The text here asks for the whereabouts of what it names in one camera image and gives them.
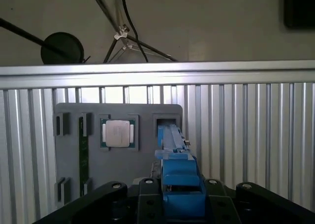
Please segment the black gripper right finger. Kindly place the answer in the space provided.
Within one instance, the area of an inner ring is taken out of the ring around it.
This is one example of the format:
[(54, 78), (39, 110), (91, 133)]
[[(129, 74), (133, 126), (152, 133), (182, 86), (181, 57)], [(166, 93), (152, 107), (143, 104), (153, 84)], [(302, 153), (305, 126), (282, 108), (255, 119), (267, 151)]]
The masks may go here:
[(204, 181), (209, 224), (313, 224), (314, 212), (252, 182)]

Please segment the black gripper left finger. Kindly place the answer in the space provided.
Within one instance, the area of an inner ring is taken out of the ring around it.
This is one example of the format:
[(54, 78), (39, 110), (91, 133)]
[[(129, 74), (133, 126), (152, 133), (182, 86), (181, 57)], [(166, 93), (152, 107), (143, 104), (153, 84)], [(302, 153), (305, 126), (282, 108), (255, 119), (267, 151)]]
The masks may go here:
[(158, 180), (138, 185), (108, 182), (37, 221), (39, 224), (161, 224), (163, 205)]

